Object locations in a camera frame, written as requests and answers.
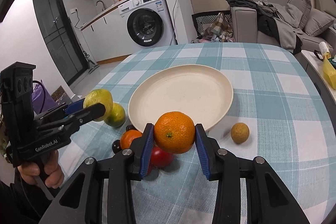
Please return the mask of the small orange mandarin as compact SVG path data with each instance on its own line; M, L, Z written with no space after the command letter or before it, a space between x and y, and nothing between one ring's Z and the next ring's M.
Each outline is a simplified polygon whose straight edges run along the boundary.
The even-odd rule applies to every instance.
M134 139L142 137L142 133L137 130L129 130L123 133L120 139L121 149L128 149Z

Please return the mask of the black patterned laundry basket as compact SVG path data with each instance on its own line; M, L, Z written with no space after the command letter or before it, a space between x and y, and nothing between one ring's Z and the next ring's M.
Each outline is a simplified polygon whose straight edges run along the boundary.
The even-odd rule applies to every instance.
M203 36L204 31L216 20L217 16L223 13L228 23L232 23L232 16L230 10L223 11L206 11L199 12L192 15L193 24L198 37Z

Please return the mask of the red tomato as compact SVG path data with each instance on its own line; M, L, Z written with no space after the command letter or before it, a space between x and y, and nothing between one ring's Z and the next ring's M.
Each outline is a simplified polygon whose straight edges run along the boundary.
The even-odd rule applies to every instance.
M171 153L155 146L151 152L150 162L157 168L165 168L173 162L174 156Z

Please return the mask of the yellow-green guava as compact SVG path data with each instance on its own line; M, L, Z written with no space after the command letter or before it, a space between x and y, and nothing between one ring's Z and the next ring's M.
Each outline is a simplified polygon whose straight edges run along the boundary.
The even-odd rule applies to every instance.
M94 121L103 121L113 109L113 97L110 91L106 89L92 90L84 99L83 107L88 108L96 103L101 103L105 106L105 114Z

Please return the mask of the brown longan fruit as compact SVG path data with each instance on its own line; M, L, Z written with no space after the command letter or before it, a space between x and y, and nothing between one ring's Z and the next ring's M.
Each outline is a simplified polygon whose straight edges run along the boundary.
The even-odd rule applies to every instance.
M231 138L236 144L244 143L249 138L249 127L244 123L236 123L231 128Z

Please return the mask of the black glass door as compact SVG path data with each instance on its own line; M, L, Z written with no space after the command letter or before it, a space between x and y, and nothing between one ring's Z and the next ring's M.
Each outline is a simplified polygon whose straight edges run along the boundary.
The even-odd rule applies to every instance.
M88 64L63 0L33 0L33 5L51 58L65 82L71 85L88 69Z

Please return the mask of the purple bag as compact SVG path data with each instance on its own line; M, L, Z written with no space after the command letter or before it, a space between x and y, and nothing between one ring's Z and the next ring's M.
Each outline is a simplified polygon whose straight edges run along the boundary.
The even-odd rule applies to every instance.
M43 113L57 106L56 102L49 94L42 82L33 80L32 102L36 114Z

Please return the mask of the plaid cloth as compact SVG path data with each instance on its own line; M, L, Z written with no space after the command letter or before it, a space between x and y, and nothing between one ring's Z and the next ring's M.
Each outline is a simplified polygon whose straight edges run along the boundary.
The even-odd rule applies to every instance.
M232 23L228 23L223 13L205 31L203 36L197 37L194 43L224 43L235 42Z

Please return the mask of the cream round plate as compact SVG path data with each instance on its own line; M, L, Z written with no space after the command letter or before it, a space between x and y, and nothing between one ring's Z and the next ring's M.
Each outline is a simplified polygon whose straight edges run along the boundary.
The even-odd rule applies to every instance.
M180 111L209 131L228 113L233 98L232 84L219 70L179 65L145 80L130 98L128 116L131 124L143 131L147 123L155 124L162 114Z

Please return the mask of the white kitchen cabinet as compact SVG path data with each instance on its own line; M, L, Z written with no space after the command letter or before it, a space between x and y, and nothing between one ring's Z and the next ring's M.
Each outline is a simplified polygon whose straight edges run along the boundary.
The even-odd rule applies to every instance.
M134 53L126 23L118 9L94 21L82 30L89 50L96 61L108 60Z

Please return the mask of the grey sofa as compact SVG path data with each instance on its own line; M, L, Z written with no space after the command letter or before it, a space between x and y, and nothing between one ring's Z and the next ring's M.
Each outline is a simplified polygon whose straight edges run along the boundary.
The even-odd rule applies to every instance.
M278 46L294 55L325 42L335 51L335 17L314 8L311 0L226 1L237 42Z

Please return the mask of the yellow plastic bag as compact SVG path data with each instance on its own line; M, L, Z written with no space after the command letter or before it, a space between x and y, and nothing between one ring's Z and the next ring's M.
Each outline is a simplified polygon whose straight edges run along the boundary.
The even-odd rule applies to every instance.
M323 73L323 78L335 90L336 89L336 70L335 70L335 62L333 61L332 58L329 58L329 59L327 59L326 57L323 58L322 73Z

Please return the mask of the large orange mandarin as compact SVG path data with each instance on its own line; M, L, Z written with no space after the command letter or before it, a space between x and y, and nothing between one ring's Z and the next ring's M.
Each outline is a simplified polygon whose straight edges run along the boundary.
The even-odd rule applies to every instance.
M186 153L195 141L194 122L179 111L165 113L154 125L154 140L159 148L168 153Z

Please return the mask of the green-yellow citrus fruit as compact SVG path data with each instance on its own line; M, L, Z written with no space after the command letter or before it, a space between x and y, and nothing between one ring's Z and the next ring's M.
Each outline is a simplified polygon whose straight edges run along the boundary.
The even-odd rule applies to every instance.
M114 102L113 108L109 112L109 115L104 119L104 122L113 128L118 128L122 126L126 121L126 113L124 108L119 104Z

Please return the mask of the dark plum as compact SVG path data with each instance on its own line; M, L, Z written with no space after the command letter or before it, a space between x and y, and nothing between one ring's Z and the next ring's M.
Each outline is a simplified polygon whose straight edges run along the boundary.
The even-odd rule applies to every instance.
M122 151L120 140L115 140L112 143L112 151L114 154L117 154L118 152Z
M126 131L130 131L130 130L136 130L136 128L134 127L134 125L129 124L126 126Z

